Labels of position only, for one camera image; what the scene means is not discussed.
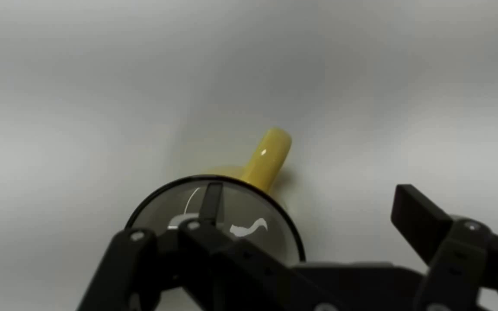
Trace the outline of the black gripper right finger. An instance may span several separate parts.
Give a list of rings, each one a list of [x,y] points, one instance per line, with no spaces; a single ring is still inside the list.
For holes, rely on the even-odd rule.
[[[486,311],[479,294],[498,294],[498,233],[450,216],[414,185],[396,187],[391,223],[428,264],[415,311]]]

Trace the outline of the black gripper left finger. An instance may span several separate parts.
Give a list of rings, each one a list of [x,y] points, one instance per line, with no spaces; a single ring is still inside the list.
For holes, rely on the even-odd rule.
[[[343,302],[298,264],[229,238],[205,216],[165,235],[125,225],[78,311],[156,311],[173,288],[185,290],[203,311],[343,311]]]

